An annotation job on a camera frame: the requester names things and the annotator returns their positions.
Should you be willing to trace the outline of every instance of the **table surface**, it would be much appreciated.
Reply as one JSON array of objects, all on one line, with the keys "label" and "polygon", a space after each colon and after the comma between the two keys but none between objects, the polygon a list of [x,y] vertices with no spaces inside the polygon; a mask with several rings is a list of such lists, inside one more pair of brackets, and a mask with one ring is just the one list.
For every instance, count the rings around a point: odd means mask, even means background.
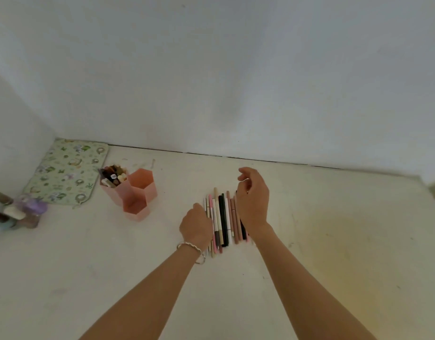
[{"label": "table surface", "polygon": [[[415,179],[112,146],[107,165],[152,169],[140,223],[95,188],[51,205],[37,229],[0,236],[0,339],[76,339],[174,250],[178,226],[213,187],[257,168],[268,220],[307,269],[380,339],[435,339],[435,201]],[[255,245],[196,265],[162,339],[295,339]]]}]

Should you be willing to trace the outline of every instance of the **placemat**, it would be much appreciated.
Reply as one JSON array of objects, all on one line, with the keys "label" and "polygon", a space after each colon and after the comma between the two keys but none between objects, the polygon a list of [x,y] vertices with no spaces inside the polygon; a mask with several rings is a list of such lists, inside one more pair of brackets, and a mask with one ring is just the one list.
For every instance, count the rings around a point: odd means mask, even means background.
[{"label": "placemat", "polygon": [[90,198],[108,145],[56,139],[24,189],[47,203],[77,205]]}]

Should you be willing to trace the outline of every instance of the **pink pen holder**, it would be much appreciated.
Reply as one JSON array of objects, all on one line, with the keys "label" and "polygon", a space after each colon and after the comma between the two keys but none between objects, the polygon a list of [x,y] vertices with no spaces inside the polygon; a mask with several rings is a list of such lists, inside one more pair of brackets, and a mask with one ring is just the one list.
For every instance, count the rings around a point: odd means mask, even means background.
[{"label": "pink pen holder", "polygon": [[123,207],[127,218],[139,222],[150,214],[149,203],[158,196],[153,172],[138,169],[115,188],[101,183],[101,188],[115,204]]}]

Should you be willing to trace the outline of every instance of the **bangle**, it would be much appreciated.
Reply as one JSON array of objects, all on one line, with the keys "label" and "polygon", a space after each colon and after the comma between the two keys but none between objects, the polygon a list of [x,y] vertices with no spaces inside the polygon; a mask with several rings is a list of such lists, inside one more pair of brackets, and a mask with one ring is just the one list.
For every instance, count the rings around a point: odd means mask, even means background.
[{"label": "bangle", "polygon": [[183,242],[180,242],[180,243],[178,244],[177,249],[180,248],[181,245],[183,245],[183,244],[186,244],[186,245],[188,245],[188,246],[191,246],[192,248],[194,248],[194,249],[196,249],[196,250],[198,250],[198,251],[200,252],[200,255],[203,257],[203,261],[200,262],[200,263],[198,263],[198,262],[196,261],[196,262],[195,262],[196,264],[198,264],[198,265],[203,265],[203,264],[205,263],[205,260],[206,260],[207,258],[205,258],[205,255],[203,254],[202,250],[201,250],[199,247],[197,247],[196,245],[194,245],[194,244],[192,244],[192,243],[184,242],[184,241],[183,241]]}]

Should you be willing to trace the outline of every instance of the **hand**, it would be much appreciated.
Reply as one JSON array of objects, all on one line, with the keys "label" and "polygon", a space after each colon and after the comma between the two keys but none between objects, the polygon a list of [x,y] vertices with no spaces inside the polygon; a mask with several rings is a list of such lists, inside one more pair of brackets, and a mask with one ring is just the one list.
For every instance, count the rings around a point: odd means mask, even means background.
[{"label": "hand", "polygon": [[180,233],[185,242],[192,243],[202,251],[208,247],[213,237],[213,224],[203,207],[195,203],[180,224]]},{"label": "hand", "polygon": [[257,170],[243,167],[239,171],[241,175],[238,177],[238,213],[244,227],[255,240],[262,229],[269,227],[266,215],[270,191]]}]

